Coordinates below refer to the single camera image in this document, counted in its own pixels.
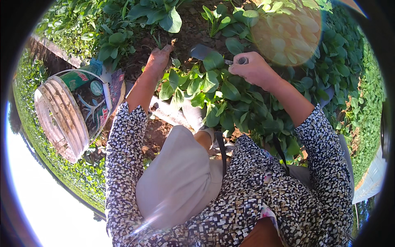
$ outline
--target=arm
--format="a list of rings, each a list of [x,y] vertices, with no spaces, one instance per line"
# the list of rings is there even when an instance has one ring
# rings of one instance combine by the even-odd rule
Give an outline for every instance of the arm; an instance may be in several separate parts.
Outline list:
[[[248,64],[237,64],[242,57],[248,58]],[[258,53],[237,54],[233,62],[234,64],[229,67],[229,72],[273,94],[284,106],[284,110],[290,115],[295,127],[303,123],[313,111],[314,106],[296,88],[283,80]]]
[[[237,64],[241,57],[247,57],[249,63]],[[229,72],[243,76],[247,82],[272,93],[284,106],[297,127],[295,132],[306,147],[311,182],[318,199],[337,219],[339,226],[350,227],[346,224],[352,218],[350,173],[339,138],[320,106],[314,107],[256,52],[236,55]]]
[[[137,79],[126,97],[126,102],[129,104],[129,112],[132,112],[137,106],[142,106],[145,113],[148,114],[149,104],[154,95],[156,84],[163,77],[163,71],[169,61],[169,54],[172,50],[173,46],[166,45],[162,50],[155,48],[152,51],[144,72]]]
[[[137,80],[126,102],[118,108],[107,142],[106,216],[107,232],[114,246],[134,245],[133,241],[144,219],[137,208],[135,188],[143,174],[143,138],[147,125],[147,109],[158,77],[163,73],[172,47],[155,49],[145,72]]]

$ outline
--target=shoe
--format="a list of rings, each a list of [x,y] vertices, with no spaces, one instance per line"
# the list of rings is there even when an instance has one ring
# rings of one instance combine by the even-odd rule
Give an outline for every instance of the shoe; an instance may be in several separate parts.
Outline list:
[[[205,131],[211,136],[211,141],[214,142],[214,129],[209,128],[203,124],[203,116],[205,116],[205,109],[193,107],[190,100],[184,100],[182,104],[182,112],[189,125],[194,129],[195,133],[198,131]]]

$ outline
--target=hand trowel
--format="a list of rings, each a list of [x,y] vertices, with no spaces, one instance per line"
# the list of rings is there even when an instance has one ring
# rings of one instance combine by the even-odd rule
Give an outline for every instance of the hand trowel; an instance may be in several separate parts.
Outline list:
[[[190,56],[199,60],[204,60],[204,58],[206,58],[206,56],[210,53],[214,51],[213,49],[211,49],[210,47],[207,47],[205,45],[202,44],[197,44],[194,47],[191,48],[190,51]],[[231,60],[226,60],[224,59],[225,64],[227,65],[232,65],[233,61]],[[246,57],[242,57],[237,61],[238,64],[247,64],[248,63],[248,58]]]

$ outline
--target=right hand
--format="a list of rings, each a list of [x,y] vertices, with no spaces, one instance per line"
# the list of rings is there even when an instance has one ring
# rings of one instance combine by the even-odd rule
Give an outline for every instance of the right hand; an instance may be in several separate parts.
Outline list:
[[[248,59],[248,64],[237,63],[242,57]],[[237,54],[228,70],[231,74],[239,75],[248,83],[257,85],[267,92],[282,81],[282,78],[255,51]]]

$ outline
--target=patterned shirt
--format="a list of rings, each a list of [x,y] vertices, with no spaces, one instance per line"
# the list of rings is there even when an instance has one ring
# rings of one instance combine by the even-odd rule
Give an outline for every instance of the patterned shirt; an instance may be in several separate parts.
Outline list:
[[[123,103],[107,143],[106,215],[113,246],[237,246],[267,210],[274,214],[285,246],[348,244],[353,223],[350,173],[319,105],[295,129],[308,153],[314,189],[285,176],[276,157],[268,158],[242,135],[218,197],[184,224],[167,230],[150,227],[136,204],[147,119],[141,106],[129,113]],[[273,174],[265,183],[268,171]]]

